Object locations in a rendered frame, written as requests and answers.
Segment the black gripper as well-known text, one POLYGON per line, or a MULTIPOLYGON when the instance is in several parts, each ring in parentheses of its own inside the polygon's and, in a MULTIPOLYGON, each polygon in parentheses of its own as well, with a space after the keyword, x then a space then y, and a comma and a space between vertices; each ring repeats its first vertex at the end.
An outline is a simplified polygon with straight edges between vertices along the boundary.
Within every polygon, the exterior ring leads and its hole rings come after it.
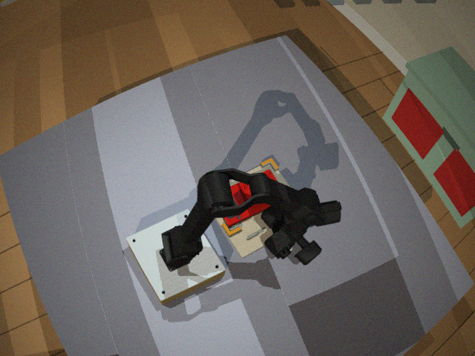
POLYGON ((303 237, 307 230, 302 233, 295 233, 289 229, 284 220, 283 209, 270 206, 262 213, 261 218, 264 223, 272 229, 273 233, 283 226, 285 232, 295 239, 295 242, 298 243, 302 249, 294 257, 298 258, 304 266, 312 262, 312 260, 321 253, 322 248, 319 247, 314 240, 308 243, 308 240, 303 237))

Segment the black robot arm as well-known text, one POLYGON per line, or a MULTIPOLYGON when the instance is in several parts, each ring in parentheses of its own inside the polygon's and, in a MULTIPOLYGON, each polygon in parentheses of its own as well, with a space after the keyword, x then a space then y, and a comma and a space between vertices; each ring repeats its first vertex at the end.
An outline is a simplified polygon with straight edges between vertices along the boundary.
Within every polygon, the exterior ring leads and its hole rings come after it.
MULTIPOLYGON (((316 190, 300 191, 268 178, 265 173, 248 174, 235 168, 209 171, 199 178, 197 203, 183 225, 162 233, 163 249, 159 251, 168 270, 186 266, 203 250, 201 236, 216 217, 239 216, 253 205, 267 204, 283 209, 289 229, 295 233, 308 226, 330 225, 341 221, 341 203, 337 200, 320 203, 316 190), (242 205, 234 204, 229 180, 249 185, 251 195, 242 205)), ((283 226, 272 234, 264 245, 278 259, 292 252, 295 239, 283 226)))

